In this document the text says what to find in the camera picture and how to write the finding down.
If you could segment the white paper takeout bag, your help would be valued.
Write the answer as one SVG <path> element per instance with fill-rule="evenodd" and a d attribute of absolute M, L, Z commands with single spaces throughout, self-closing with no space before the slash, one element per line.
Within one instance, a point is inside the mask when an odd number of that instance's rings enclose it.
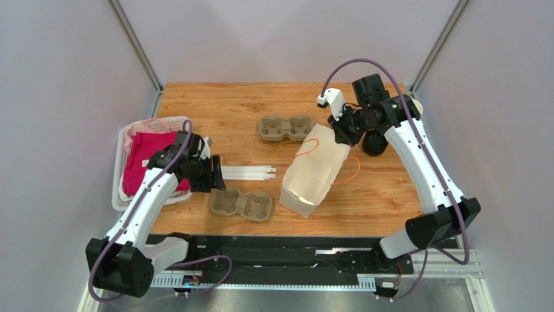
<path fill-rule="evenodd" d="M 334 131 L 316 124 L 293 157 L 282 181 L 279 203 L 308 218 L 326 198 L 351 157 L 351 147 L 335 142 Z"/>

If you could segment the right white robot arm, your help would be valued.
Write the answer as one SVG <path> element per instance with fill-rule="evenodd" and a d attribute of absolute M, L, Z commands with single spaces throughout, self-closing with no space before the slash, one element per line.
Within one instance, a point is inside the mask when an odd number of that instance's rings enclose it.
<path fill-rule="evenodd" d="M 477 198 L 468 198 L 456 186 L 427 138 L 417 101 L 406 94 L 392 97 L 378 74 L 352 84 L 357 104 L 351 107 L 342 91 L 324 87 L 319 107 L 328 107 L 328 122 L 339 144 L 361 142 L 369 155 L 380 155 L 391 146 L 412 180 L 423 213 L 380 240 L 377 257 L 397 259 L 412 252 L 435 248 L 461 235 L 468 243 L 467 229 L 481 211 Z"/>

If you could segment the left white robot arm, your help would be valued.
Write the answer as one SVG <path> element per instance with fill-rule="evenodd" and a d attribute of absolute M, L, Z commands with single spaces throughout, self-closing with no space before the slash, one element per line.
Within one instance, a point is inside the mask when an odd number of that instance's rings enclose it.
<path fill-rule="evenodd" d="M 211 141 L 191 131 L 179 131 L 172 144 L 156 151 L 149 159 L 136 196 L 120 219 L 102 239 L 91 239 L 86 246 L 90 271 L 88 291 L 103 289 L 140 298 L 149 290 L 153 278 L 176 265 L 199 263 L 195 237 L 171 233 L 162 242 L 146 245 L 152 226 L 162 207 L 182 181 L 190 192 L 225 190 L 220 157 L 210 154 Z"/>

